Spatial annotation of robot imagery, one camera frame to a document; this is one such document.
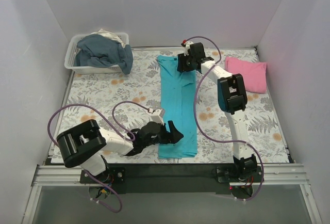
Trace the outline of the teal t shirt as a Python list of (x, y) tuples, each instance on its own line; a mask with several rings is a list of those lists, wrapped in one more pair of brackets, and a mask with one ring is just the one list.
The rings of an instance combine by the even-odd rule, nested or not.
[(164, 121), (173, 121), (183, 134), (176, 144), (160, 145), (159, 158), (189, 158), (197, 155), (197, 127), (194, 119), (194, 96), (196, 73), (177, 70), (178, 58), (157, 56), (160, 66), (161, 108), (165, 110)]

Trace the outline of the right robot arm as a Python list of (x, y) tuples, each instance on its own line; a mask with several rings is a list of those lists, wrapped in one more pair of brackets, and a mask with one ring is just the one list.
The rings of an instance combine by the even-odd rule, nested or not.
[(223, 176), (243, 182), (257, 171), (257, 158), (249, 146), (244, 121), (248, 98), (243, 76), (227, 72), (212, 57), (207, 57), (202, 43), (185, 40), (181, 45), (185, 51), (178, 54), (178, 72), (198, 71), (202, 79), (209, 78), (217, 86), (218, 105), (228, 120), (233, 144), (233, 169)]

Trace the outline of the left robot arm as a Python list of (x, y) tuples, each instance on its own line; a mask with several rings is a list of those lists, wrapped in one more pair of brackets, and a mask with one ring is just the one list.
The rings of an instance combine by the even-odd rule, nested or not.
[(99, 151), (109, 150), (123, 156), (134, 156), (151, 145), (174, 145), (184, 135), (172, 121), (168, 121), (168, 126), (169, 129), (165, 124), (150, 121), (121, 137), (99, 127), (96, 120), (89, 120), (59, 134), (56, 139), (65, 167), (79, 166), (92, 174), (97, 182), (103, 183), (109, 179), (110, 171)]

